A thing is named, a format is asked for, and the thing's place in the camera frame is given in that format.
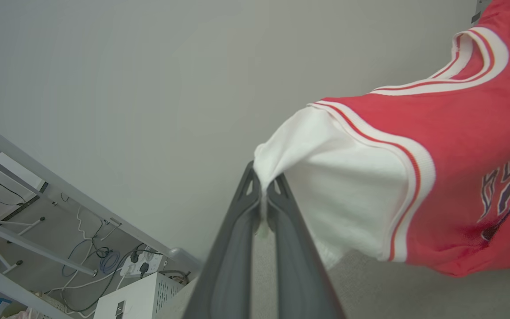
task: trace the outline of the white fabric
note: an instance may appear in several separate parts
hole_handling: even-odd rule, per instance
[[[43,314],[29,307],[26,311],[20,311],[16,315],[12,315],[11,317],[2,317],[1,319],[38,319],[39,317],[43,317]]]
[[[442,80],[429,78],[405,85],[383,86],[376,88],[371,93],[381,95],[412,95],[456,91],[458,89],[467,89],[469,87],[474,87],[486,83],[487,81],[494,79],[503,71],[503,69],[505,69],[509,62],[509,49],[497,34],[483,27],[474,27],[467,31],[460,32],[456,36],[461,34],[469,36],[474,41],[475,45],[478,46],[479,51],[481,52],[483,57],[483,68],[477,74],[472,75],[466,79]],[[486,42],[490,46],[490,51],[487,50]],[[473,49],[469,45],[464,45],[464,47],[460,46],[461,50],[465,50],[466,48],[469,48],[469,51]],[[456,71],[459,73],[460,68],[465,66],[464,62],[465,57],[467,56],[468,55],[466,53],[462,53],[460,55],[461,60],[459,60],[458,66],[454,66],[450,71],[452,76]]]
[[[393,152],[356,141],[328,112],[306,107],[257,147],[253,167],[263,190],[285,172],[326,267],[350,249],[388,256],[408,186]]]

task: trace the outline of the white cable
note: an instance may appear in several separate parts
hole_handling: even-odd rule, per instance
[[[85,261],[88,259],[89,255],[90,255],[90,253],[89,253],[89,252],[90,252],[91,250],[92,250],[92,245],[89,245],[89,247],[88,247],[88,252],[85,254],[85,258],[84,258],[84,260],[81,262],[81,264],[80,264],[80,265],[83,265],[83,264],[85,263]],[[69,280],[69,281],[67,281],[67,283],[66,283],[63,287],[55,288],[55,289],[51,289],[51,290],[49,290],[46,294],[47,294],[47,295],[49,295],[51,292],[53,292],[53,291],[55,291],[55,290],[59,290],[59,289],[62,289],[62,290],[67,289],[67,286],[68,286],[68,285],[69,285],[69,284],[70,284],[70,283],[74,280],[74,278],[76,277],[77,273],[78,273],[78,270],[74,273],[74,276],[72,276],[72,277],[70,278],[70,280]]]
[[[93,315],[93,313],[95,313],[96,311],[92,311],[90,313],[88,313],[87,315],[84,315],[83,313],[79,312],[79,311],[68,311],[66,314],[67,315],[72,315],[73,313],[78,313],[80,315],[80,317],[82,318],[89,318]]]
[[[119,290],[119,286],[121,285],[121,282],[125,279],[125,275],[123,275],[123,277],[121,277],[121,280],[119,281],[119,284],[117,284],[117,288],[115,288],[115,290]]]
[[[91,281],[91,282],[86,283],[86,284],[83,284],[83,285],[77,285],[77,286],[72,286],[72,287],[58,287],[58,288],[52,289],[52,290],[50,290],[50,291],[47,293],[47,295],[48,295],[50,292],[55,291],[55,290],[60,290],[60,289],[78,289],[78,288],[83,288],[83,287],[85,287],[85,286],[87,286],[87,285],[91,285],[91,284],[99,283],[100,281],[102,281],[102,280],[104,280],[104,279],[109,278],[111,275],[115,274],[116,272],[118,272],[118,271],[120,271],[120,270],[121,270],[121,268],[119,268],[118,270],[116,270],[116,271],[112,272],[111,274],[109,274],[109,275],[107,275],[107,276],[105,276],[105,277],[103,277],[103,278],[97,279],[97,280],[95,280],[95,281]]]
[[[79,231],[79,232],[81,232],[81,234],[82,234],[82,236],[83,236],[83,238],[84,238],[85,240],[92,240],[91,238],[87,238],[87,237],[85,236],[85,231],[83,231],[83,230],[81,230],[81,229],[80,229],[80,227],[81,227],[80,210],[81,210],[81,205],[79,206],[79,208],[78,208],[78,213],[76,214],[76,219],[80,221],[80,222],[79,222],[79,224],[78,224],[78,231]]]
[[[116,228],[117,228],[117,226],[115,226],[115,227],[111,230],[111,232],[109,232],[107,235],[105,235],[105,237],[104,237],[104,238],[100,239],[100,241],[103,241],[104,239],[108,238],[108,236],[109,236],[109,235],[111,235],[111,234],[113,233],[113,231],[114,231],[114,230],[116,230]]]

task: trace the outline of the plug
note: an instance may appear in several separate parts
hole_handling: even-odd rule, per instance
[[[137,255],[137,252],[133,252],[133,254],[131,254],[131,262],[137,263],[138,261],[139,261],[139,255]]]
[[[139,268],[139,271],[141,272],[140,279],[143,279],[144,274],[148,271],[148,263],[143,263],[143,265]]]

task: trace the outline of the white jersey trim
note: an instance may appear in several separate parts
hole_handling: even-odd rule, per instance
[[[456,34],[452,40],[452,60],[431,75],[431,79],[449,79],[466,67],[473,54],[473,42],[465,32]]]
[[[472,39],[476,45],[478,45],[483,57],[483,67],[476,75],[467,79],[443,79],[441,78],[443,74],[441,74],[438,78],[424,79],[406,85],[379,87],[371,93],[382,95],[411,95],[467,89],[486,83],[505,69],[509,61],[509,50],[497,34],[487,28],[474,27],[470,30],[460,32],[456,36],[462,36],[461,38],[464,38],[463,35],[468,36],[469,39]],[[462,48],[468,47],[464,47],[460,43],[459,49],[462,50]],[[468,53],[460,54],[460,56],[462,57],[462,61],[458,66],[462,66],[461,68],[463,69],[465,65],[462,64],[465,57],[468,56]],[[445,77],[453,76],[459,73],[461,69],[457,70],[457,67],[452,66],[448,71],[445,72]]]
[[[409,177],[408,190],[402,206],[390,223],[390,228],[386,230],[384,247],[387,249],[384,249],[381,260],[405,262],[410,222],[436,180],[436,169],[429,152],[412,139],[375,129],[342,103],[318,101],[310,103],[309,106],[328,111],[352,138],[365,145],[388,149],[402,161]]]

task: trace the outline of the blue cable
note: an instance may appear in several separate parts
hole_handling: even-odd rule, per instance
[[[119,262],[119,259],[121,258],[121,254],[117,250],[110,251],[106,257],[101,258],[100,260],[100,270],[104,274],[109,274],[113,270],[115,270],[115,267],[117,266],[117,262]]]
[[[101,221],[101,226],[97,229],[96,233],[93,235],[91,240],[82,240],[81,242],[79,242],[79,244],[77,244],[73,248],[73,250],[70,252],[70,255],[68,255],[68,259],[70,259],[70,257],[72,257],[72,254],[75,252],[76,248],[78,248],[81,244],[83,244],[87,241],[91,241],[92,245],[94,246],[94,248],[96,250],[94,252],[92,252],[90,254],[90,256],[93,254],[96,254],[100,258],[100,270],[101,270],[101,272],[103,272],[104,274],[107,275],[115,269],[115,266],[117,265],[117,262],[119,262],[121,254],[116,250],[109,250],[109,248],[107,248],[107,247],[97,248],[96,245],[94,244],[93,239],[96,237],[97,232],[100,231],[100,229],[103,227],[103,225],[104,225],[104,222]],[[70,277],[76,273],[76,271],[74,270],[69,275],[64,274],[65,267],[66,267],[66,265],[62,266],[62,276],[63,277]]]

